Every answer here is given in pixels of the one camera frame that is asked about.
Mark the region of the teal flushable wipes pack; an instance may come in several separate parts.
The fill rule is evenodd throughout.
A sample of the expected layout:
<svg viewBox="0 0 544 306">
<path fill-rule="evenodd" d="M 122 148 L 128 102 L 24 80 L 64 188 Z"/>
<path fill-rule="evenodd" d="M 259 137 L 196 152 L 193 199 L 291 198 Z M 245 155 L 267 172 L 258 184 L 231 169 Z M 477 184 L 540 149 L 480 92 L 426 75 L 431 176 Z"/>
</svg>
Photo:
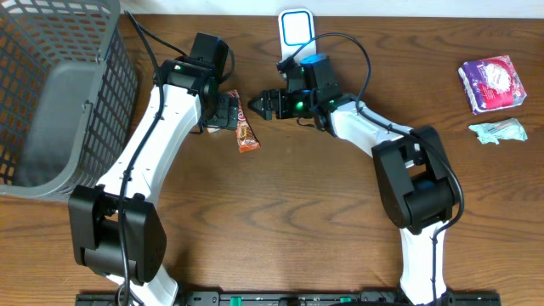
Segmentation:
<svg viewBox="0 0 544 306">
<path fill-rule="evenodd" d="M 468 129 L 477 134 L 477 139 L 482 145 L 498 145 L 501 140 L 526 141 L 528 139 L 524 127 L 516 118 L 500 122 L 473 124 Z"/>
</svg>

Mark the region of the purple sanitary pad pack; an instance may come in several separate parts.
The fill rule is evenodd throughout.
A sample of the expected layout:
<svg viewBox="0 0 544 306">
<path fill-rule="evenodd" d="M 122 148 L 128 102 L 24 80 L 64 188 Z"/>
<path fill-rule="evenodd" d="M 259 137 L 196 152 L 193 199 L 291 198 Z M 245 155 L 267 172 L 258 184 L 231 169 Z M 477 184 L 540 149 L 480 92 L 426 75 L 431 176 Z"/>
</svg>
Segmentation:
<svg viewBox="0 0 544 306">
<path fill-rule="evenodd" d="M 520 106 L 527 97 L 508 55 L 464 62 L 457 73 L 474 115 Z"/>
</svg>

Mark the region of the chocolate bar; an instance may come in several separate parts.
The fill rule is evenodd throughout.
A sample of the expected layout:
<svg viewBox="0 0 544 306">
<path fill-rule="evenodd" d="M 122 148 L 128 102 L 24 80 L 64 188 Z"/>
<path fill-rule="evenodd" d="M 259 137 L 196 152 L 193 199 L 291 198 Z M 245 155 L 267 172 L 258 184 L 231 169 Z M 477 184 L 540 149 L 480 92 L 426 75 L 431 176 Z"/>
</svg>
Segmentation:
<svg viewBox="0 0 544 306">
<path fill-rule="evenodd" d="M 243 111 L 242 103 L 238 92 L 236 90 L 230 90 L 227 94 L 235 100 L 238 106 L 237 128 L 235 130 L 235 134 L 239 146 L 239 152 L 245 153 L 251 150 L 259 149 L 261 147 L 261 144 L 255 136 L 250 124 L 245 117 L 245 113 Z"/>
</svg>

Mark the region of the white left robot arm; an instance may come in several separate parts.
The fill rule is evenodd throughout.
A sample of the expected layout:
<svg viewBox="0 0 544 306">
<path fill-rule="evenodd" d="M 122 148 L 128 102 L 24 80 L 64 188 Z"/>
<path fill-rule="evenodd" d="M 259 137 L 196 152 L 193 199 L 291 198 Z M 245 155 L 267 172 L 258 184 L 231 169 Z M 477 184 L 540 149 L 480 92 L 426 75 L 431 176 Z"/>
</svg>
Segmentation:
<svg viewBox="0 0 544 306">
<path fill-rule="evenodd" d="M 162 185 L 193 127 L 233 129 L 239 110 L 237 94 L 218 93 L 204 65 L 167 60 L 155 82 L 120 156 L 68 201 L 76 263 L 117 284 L 117 305 L 174 304 L 179 284 L 163 265 L 167 236 L 156 209 Z"/>
</svg>

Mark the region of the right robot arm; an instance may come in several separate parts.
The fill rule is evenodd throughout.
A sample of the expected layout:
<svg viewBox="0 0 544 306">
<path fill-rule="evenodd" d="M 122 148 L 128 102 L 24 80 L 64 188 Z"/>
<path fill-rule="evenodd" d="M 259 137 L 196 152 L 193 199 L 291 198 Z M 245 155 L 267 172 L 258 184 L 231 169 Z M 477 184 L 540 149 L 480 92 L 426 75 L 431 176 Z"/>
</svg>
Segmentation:
<svg viewBox="0 0 544 306">
<path fill-rule="evenodd" d="M 445 305 L 445 232 L 462 215 L 464 199 L 438 133 L 398 125 L 349 93 L 323 98 L 318 90 L 265 90 L 249 108 L 263 119 L 314 119 L 314 125 L 371 157 L 382 206 L 399 228 L 403 271 L 399 286 L 411 305 Z"/>
</svg>

